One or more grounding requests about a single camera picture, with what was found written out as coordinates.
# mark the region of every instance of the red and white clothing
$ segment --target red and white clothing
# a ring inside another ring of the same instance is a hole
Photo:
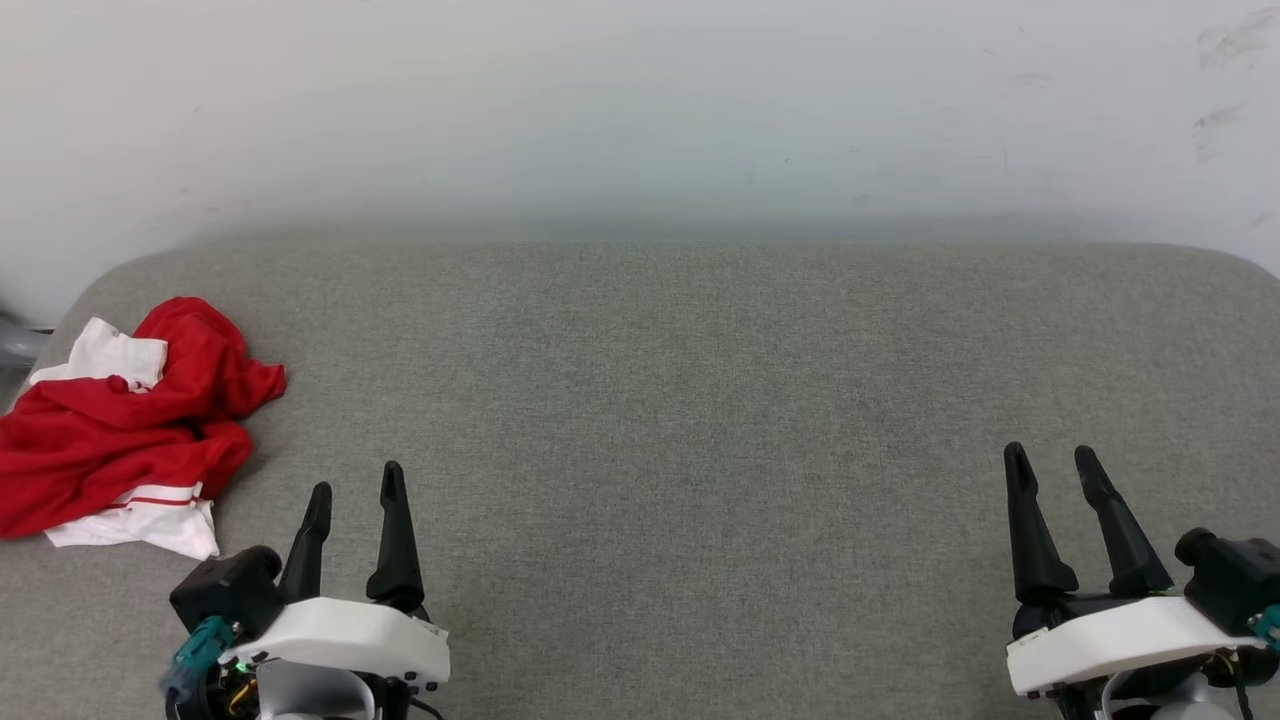
[[[236,420],[284,392],[284,369],[248,357],[198,299],[161,304],[134,334],[95,318],[0,418],[0,537],[218,552],[211,500],[252,450]]]

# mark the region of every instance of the wire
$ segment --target wire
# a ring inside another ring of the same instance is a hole
[[[182,720],[178,717],[178,691],[169,691],[164,698],[165,720]]]
[[[1240,703],[1240,717],[1253,720],[1253,711],[1249,710],[1249,696],[1244,694],[1244,673],[1235,680],[1235,700]]]
[[[1111,675],[1106,685],[1102,685],[1102,712],[1098,714],[1100,720],[1111,720],[1111,696],[1115,694],[1116,688],[1125,684],[1129,678],[1133,676],[1133,670],[1125,670],[1124,673],[1116,673]]]
[[[440,711],[436,710],[436,708],[434,708],[434,707],[431,707],[430,705],[428,705],[428,703],[425,703],[425,702],[422,702],[422,701],[420,701],[417,698],[410,698],[408,701],[410,701],[410,703],[413,705],[413,707],[416,707],[416,708],[426,712],[431,717],[435,717],[435,720],[444,720],[444,716],[440,715]],[[1252,717],[1245,717],[1244,720],[1253,720],[1253,719]]]

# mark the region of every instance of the gray fabric surface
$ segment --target gray fabric surface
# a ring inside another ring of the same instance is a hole
[[[451,720],[1052,717],[1004,667],[1010,439],[1087,588],[1108,569],[1080,442],[1179,583],[1194,525],[1280,539],[1280,283],[1216,254],[206,249],[97,282],[41,365],[174,295],[289,372],[218,502],[224,551],[287,551],[329,480],[324,589],[361,598],[381,464],[404,466]],[[160,716],[192,565],[0,543],[0,715]]]

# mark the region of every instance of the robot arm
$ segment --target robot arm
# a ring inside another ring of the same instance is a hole
[[[449,679],[448,633],[422,607],[421,569],[401,466],[381,484],[383,537],[366,594],[320,596],[333,492],[311,495],[289,559],[253,547],[201,562],[169,601],[191,639],[161,680],[180,720],[404,720]]]
[[[1196,529],[1176,555],[1196,570],[1185,597],[1138,520],[1088,447],[1076,470],[1097,511],[1111,560],[1107,593],[1076,594],[1036,501],[1027,454],[1005,448],[1014,587],[1021,607],[1007,646],[1014,692],[1047,697],[1066,720],[1112,717],[1112,700],[1147,698],[1126,708],[1140,717],[1229,717],[1207,703],[1208,684],[1244,688],[1280,666],[1280,550],[1262,539],[1231,542]]]

